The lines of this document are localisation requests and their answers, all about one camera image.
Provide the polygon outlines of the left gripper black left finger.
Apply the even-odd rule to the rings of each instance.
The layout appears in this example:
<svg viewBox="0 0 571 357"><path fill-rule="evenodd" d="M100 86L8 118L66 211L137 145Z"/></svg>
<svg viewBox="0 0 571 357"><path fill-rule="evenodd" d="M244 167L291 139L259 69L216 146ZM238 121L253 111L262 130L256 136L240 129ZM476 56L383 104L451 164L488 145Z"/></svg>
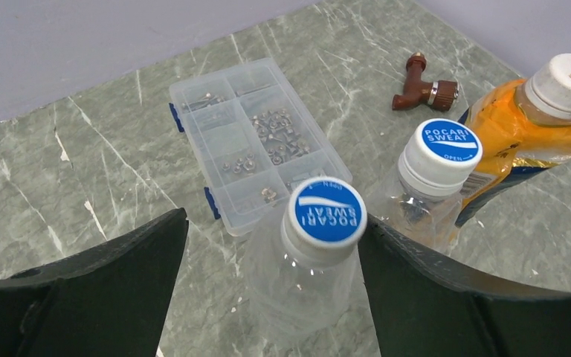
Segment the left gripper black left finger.
<svg viewBox="0 0 571 357"><path fill-rule="evenodd" d="M0 356L154 356L188 228L186 211L173 209L0 279Z"/></svg>

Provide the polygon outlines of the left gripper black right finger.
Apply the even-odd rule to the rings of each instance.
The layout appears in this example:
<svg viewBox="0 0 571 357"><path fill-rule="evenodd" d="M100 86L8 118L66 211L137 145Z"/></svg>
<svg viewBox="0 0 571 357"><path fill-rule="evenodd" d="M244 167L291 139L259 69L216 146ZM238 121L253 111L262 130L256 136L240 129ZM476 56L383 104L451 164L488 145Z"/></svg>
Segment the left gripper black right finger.
<svg viewBox="0 0 571 357"><path fill-rule="evenodd" d="M370 216L358 253L383 356L571 356L571 293L477 270Z"/></svg>

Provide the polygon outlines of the clear plastic bottle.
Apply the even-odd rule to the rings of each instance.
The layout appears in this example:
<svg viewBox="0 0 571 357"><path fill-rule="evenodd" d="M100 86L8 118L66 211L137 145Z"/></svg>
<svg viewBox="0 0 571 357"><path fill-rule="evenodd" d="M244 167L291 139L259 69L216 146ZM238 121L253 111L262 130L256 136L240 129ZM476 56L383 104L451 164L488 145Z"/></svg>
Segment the clear plastic bottle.
<svg viewBox="0 0 571 357"><path fill-rule="evenodd" d="M331 264L297 257L283 242L282 220L274 212L259 221L242 267L260 334L290 347L330 327L346 311L357 254L352 249Z"/></svg>
<svg viewBox="0 0 571 357"><path fill-rule="evenodd" d="M462 207L459 193L428 196L411 187L394 166L364 198L367 211L395 231L445 252L454 239L454 223Z"/></svg>

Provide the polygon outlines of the blue bottle cap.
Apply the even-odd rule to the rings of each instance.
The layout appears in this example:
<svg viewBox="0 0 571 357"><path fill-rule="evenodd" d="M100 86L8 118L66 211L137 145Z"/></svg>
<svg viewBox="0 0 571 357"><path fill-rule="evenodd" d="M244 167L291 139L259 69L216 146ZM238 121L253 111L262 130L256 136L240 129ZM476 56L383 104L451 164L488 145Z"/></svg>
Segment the blue bottle cap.
<svg viewBox="0 0 571 357"><path fill-rule="evenodd" d="M360 193L331 176L300 182L285 205L281 240L286 253L309 268L331 268L352 255L367 225Z"/></svg>
<svg viewBox="0 0 571 357"><path fill-rule="evenodd" d="M480 139L467 126L434 118L420 123L401 152L400 178L432 197L458 193L483 156Z"/></svg>

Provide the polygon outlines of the orange juice bottle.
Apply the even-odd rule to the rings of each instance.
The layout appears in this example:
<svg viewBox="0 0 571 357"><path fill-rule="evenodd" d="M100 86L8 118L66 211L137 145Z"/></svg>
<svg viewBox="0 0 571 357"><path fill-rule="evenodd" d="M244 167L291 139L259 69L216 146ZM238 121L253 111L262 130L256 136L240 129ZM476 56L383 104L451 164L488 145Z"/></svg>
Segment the orange juice bottle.
<svg viewBox="0 0 571 357"><path fill-rule="evenodd" d="M480 139L483 156L461 189L458 228L498 194L571 160L571 120L539 110L524 83L498 86L459 118Z"/></svg>

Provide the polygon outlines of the white bottle cap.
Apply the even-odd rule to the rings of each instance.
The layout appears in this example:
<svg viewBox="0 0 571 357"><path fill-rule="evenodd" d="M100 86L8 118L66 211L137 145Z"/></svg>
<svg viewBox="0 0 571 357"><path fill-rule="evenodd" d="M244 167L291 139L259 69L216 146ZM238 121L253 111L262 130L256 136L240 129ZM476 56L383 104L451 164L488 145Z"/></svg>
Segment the white bottle cap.
<svg viewBox="0 0 571 357"><path fill-rule="evenodd" d="M526 81L523 91L541 112L571 121L571 54L554 56Z"/></svg>

